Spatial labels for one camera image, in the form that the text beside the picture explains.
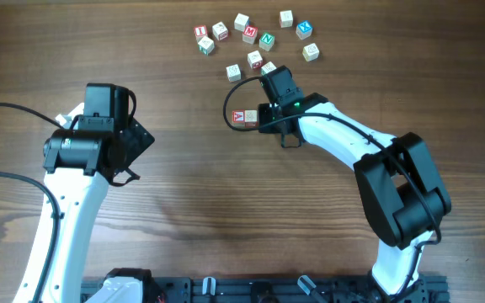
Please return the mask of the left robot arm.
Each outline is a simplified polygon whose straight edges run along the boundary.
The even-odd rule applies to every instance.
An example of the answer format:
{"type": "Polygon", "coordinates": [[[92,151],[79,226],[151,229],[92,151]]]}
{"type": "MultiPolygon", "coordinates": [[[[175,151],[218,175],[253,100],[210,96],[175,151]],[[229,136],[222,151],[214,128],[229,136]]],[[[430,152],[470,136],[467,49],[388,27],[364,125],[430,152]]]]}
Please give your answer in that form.
{"type": "Polygon", "coordinates": [[[131,164],[155,141],[136,120],[136,95],[109,83],[89,83],[85,100],[43,147],[45,177],[40,222],[16,302],[78,302],[93,225],[115,177],[139,177],[131,164]]]}

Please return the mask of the teal-sided picture block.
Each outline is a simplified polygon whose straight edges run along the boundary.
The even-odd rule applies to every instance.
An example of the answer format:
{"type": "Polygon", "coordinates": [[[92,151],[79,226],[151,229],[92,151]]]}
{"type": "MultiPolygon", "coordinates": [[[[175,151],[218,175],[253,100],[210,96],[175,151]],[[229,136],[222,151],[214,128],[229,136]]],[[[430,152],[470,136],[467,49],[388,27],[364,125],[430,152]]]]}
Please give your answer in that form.
{"type": "Polygon", "coordinates": [[[214,40],[205,36],[198,42],[198,48],[201,53],[209,56],[215,48],[214,40]]]}

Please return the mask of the dark red sided block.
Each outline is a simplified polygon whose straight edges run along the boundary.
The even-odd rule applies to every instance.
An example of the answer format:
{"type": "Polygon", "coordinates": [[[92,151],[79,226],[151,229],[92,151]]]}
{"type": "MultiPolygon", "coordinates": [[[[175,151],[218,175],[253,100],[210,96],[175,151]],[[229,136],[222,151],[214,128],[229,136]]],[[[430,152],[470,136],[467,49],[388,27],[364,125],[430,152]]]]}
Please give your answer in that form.
{"type": "Polygon", "coordinates": [[[245,110],[244,111],[244,124],[247,128],[257,126],[258,125],[258,111],[257,110],[245,110]]]}

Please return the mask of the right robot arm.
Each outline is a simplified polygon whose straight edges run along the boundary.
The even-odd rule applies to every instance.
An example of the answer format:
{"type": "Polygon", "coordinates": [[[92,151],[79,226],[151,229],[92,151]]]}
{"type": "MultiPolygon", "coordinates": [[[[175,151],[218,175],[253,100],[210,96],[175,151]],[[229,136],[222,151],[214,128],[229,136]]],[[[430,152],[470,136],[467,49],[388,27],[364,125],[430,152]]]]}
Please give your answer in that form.
{"type": "Polygon", "coordinates": [[[424,140],[381,133],[340,112],[318,93],[304,95],[281,66],[259,79],[268,103],[258,108],[263,133],[294,135],[354,172],[370,228],[379,239],[370,273],[382,299],[399,301],[418,282],[425,247],[442,240],[451,199],[424,140]]]}

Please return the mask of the red A letter block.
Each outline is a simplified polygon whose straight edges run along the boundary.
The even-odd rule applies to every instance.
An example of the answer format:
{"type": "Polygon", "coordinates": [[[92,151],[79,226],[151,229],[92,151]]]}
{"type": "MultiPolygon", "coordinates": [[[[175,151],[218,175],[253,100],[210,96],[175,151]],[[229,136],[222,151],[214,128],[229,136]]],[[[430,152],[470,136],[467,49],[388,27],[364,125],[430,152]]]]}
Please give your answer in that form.
{"type": "Polygon", "coordinates": [[[244,110],[233,110],[232,111],[232,125],[234,127],[244,127],[245,126],[245,111],[244,110]]]}

